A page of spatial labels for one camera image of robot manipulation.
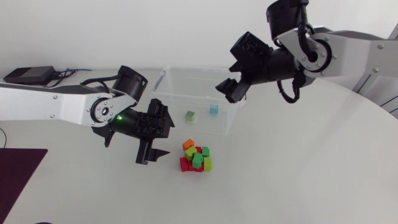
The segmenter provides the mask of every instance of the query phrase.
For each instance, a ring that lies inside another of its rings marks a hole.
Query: green block
[[[211,159],[210,157],[204,157],[203,158],[203,163],[205,164],[205,172],[210,172],[211,171]]]
[[[209,157],[210,156],[209,147],[202,147],[201,148],[201,153],[202,153],[203,157]]]
[[[186,120],[186,121],[193,121],[194,119],[195,119],[195,113],[194,113],[194,112],[188,111],[188,112],[185,114],[185,120]]]
[[[203,156],[200,153],[195,153],[192,160],[192,166],[196,169],[201,167],[201,163],[203,162]]]
[[[185,150],[185,158],[187,158],[189,161],[193,159],[193,155],[196,154],[198,151],[195,148],[195,146],[192,146],[191,148]]]

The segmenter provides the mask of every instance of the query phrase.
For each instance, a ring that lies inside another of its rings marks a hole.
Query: light blue block
[[[218,114],[218,105],[210,105],[210,114]]]

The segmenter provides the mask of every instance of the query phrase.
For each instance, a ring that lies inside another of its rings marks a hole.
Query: transparent container
[[[219,68],[165,67],[151,90],[151,96],[169,107],[175,128],[227,135],[237,109],[245,100],[229,103],[216,86],[227,78],[240,80],[240,73]],[[186,119],[195,113],[193,121]]]

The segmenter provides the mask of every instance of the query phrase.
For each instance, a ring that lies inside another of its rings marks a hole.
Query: white wall
[[[17,67],[229,67],[246,31],[271,45],[266,9],[274,0],[2,0],[0,76]],[[396,0],[311,0],[314,26],[387,38]],[[333,78],[352,88],[352,78]]]

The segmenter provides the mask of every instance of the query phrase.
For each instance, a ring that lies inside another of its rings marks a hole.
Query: red block
[[[192,166],[192,162],[188,163],[188,170],[189,171],[195,171],[195,168]]]
[[[203,172],[205,170],[205,164],[202,163],[199,169],[195,169],[196,172]]]
[[[185,172],[189,170],[189,166],[188,166],[188,160],[185,157],[181,157],[180,158],[180,165],[181,165],[181,171]]]
[[[201,147],[197,146],[197,147],[195,147],[195,148],[197,149],[198,153],[201,154]]]

